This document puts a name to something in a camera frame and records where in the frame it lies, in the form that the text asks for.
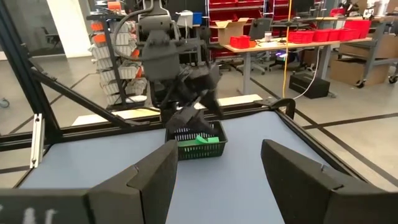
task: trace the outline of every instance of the black case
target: black case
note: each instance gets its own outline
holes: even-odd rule
[[[312,81],[312,76],[305,73],[296,74],[290,76],[289,88],[299,93],[303,93]],[[330,82],[322,80],[321,78],[315,78],[310,89],[304,94],[304,96],[315,99],[326,97],[329,94]]]

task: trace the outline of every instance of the floor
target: floor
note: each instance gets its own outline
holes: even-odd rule
[[[65,57],[38,58],[38,63],[64,85],[73,88],[100,106],[106,101],[95,74],[91,58],[66,59]],[[0,62],[0,97],[11,105],[0,109],[0,133],[31,131],[32,111],[9,66]],[[275,69],[261,75],[252,72],[251,90],[263,98],[282,95],[282,70]],[[219,98],[236,96],[241,86],[239,72],[224,72],[218,85]],[[398,89],[388,83],[378,86],[353,88],[331,81],[331,91],[337,98],[309,100],[297,99],[296,122],[317,138],[352,168],[359,171],[374,185],[398,191]],[[92,114],[82,106],[45,87],[60,126],[70,126],[78,116]],[[298,94],[286,89],[287,97]],[[29,164],[30,149],[0,152],[0,187],[13,187],[25,174]]]

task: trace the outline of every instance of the white column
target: white column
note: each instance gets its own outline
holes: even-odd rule
[[[90,56],[85,18],[79,0],[47,0],[67,58]]]

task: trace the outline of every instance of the black plastic basket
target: black plastic basket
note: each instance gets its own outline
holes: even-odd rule
[[[177,141],[194,140],[197,135],[200,135],[203,138],[218,137],[218,139],[220,140],[217,143],[203,144],[199,146],[178,147],[179,161],[187,159],[217,157],[223,154],[225,144],[228,142],[225,136],[224,129],[219,121],[211,121],[210,125],[218,131],[218,135],[214,136],[211,134],[196,132],[188,128],[180,128],[176,130],[175,133],[169,133],[168,131],[166,131],[166,142],[173,139]]]

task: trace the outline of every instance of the office chair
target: office chair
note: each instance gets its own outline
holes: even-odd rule
[[[264,34],[267,31],[271,31],[271,24],[272,24],[272,18],[258,18],[258,19],[253,19],[251,22],[250,26],[250,31],[249,31],[249,36],[250,40],[259,40],[264,38]],[[261,75],[265,75],[266,69],[263,68],[258,62],[259,59],[263,58],[265,56],[264,52],[260,53],[253,53],[252,57],[254,57],[254,60],[251,62],[251,70],[253,71],[254,69],[257,69],[261,72]],[[243,65],[239,65],[237,68],[237,71],[242,72],[240,67]]]
[[[45,34],[45,39],[48,44],[53,45],[53,49],[61,42],[61,38],[58,34],[49,34],[48,30],[45,27],[41,27]]]

